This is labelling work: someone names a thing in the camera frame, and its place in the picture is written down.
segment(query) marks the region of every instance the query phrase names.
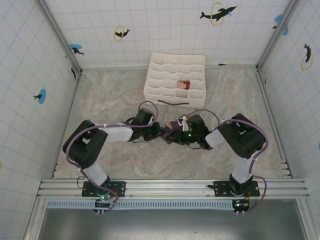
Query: black mounting plate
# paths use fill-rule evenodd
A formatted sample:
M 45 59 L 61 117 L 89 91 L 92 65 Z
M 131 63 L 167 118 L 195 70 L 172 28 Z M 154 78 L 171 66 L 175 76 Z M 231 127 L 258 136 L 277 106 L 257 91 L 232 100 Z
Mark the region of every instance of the black mounting plate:
M 214 190 L 215 197 L 238 197 L 234 196 L 231 193 L 231 187 L 229 181 L 214 181 L 213 187 L 210 187 Z M 245 190 L 242 196 L 239 197 L 246 197 L 248 195 L 248 191 L 250 191 L 250 197 L 259 197 L 260 191 L 258 187 L 257 181 L 252 181 L 248 188 Z
M 126 192 L 125 181 L 109 181 L 101 185 L 101 187 L 114 191 L 118 197 L 124 197 Z M 82 188 L 82 197 L 99 197 L 99 195 L 106 194 L 106 191 L 101 188 L 93 186 L 90 182 L 86 181 Z

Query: white tiled wall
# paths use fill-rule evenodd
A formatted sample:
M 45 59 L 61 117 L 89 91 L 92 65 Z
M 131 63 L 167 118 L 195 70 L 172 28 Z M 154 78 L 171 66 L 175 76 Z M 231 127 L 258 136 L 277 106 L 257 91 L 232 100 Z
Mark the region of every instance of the white tiled wall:
M 151 53 L 203 54 L 208 65 L 257 64 L 275 31 L 275 17 L 289 0 L 222 0 L 223 6 L 216 4 L 212 14 L 236 8 L 222 25 L 213 26 L 200 16 L 210 15 L 216 2 L 48 0 L 47 4 L 67 41 L 82 46 L 84 56 L 75 55 L 82 68 L 148 66 Z M 114 32 L 120 25 L 130 32 L 117 42 Z
M 0 1 L 0 239 L 23 237 L 50 175 L 76 83 L 67 65 L 34 0 Z
M 302 1 L 264 69 L 266 89 L 289 163 L 297 178 L 305 178 L 320 216 L 320 1 Z M 301 64 L 311 48 L 314 61 Z

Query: egg crate organizer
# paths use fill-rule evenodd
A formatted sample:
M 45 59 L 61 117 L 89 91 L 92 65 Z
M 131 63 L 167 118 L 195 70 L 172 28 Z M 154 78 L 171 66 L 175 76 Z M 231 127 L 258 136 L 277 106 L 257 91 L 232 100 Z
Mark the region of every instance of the egg crate organizer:
M 204 55 L 152 53 L 144 85 L 145 100 L 155 104 L 203 108 L 206 100 Z M 177 88 L 190 81 L 189 89 Z

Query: brown string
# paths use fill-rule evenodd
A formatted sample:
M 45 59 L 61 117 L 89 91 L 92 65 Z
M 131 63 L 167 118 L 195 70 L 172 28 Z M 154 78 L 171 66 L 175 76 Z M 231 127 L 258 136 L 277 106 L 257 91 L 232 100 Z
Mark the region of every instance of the brown string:
M 189 103 L 188 103 L 188 102 L 181 102 L 181 103 L 169 103 L 169 102 L 162 101 L 162 100 L 158 100 L 158 102 L 160 102 L 160 103 L 164 103 L 164 104 L 168 104 L 168 105 L 171 105 L 171 106 L 189 105 Z

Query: marble floor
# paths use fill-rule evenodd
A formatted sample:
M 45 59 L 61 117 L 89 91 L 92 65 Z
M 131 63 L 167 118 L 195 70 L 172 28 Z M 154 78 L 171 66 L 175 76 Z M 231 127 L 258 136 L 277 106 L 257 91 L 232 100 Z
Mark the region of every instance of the marble floor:
M 85 71 L 80 79 L 67 123 L 64 142 L 83 120 L 96 124 L 116 124 L 136 116 L 144 100 L 147 70 Z M 265 178 L 280 178 L 280 155 L 262 99 L 254 68 L 207 68 L 204 108 L 221 120 L 241 113 L 261 127 L 269 138 L 268 149 L 258 158 L 252 172 Z M 176 120 L 194 108 L 157 105 L 158 122 Z M 145 108 L 155 112 L 152 105 Z M 201 113 L 209 129 L 217 122 Z M 235 153 L 227 143 L 207 151 L 192 150 L 161 138 L 148 143 L 105 144 L 98 162 L 112 179 L 226 179 L 232 172 Z M 77 178 L 80 172 L 58 156 L 55 179 Z

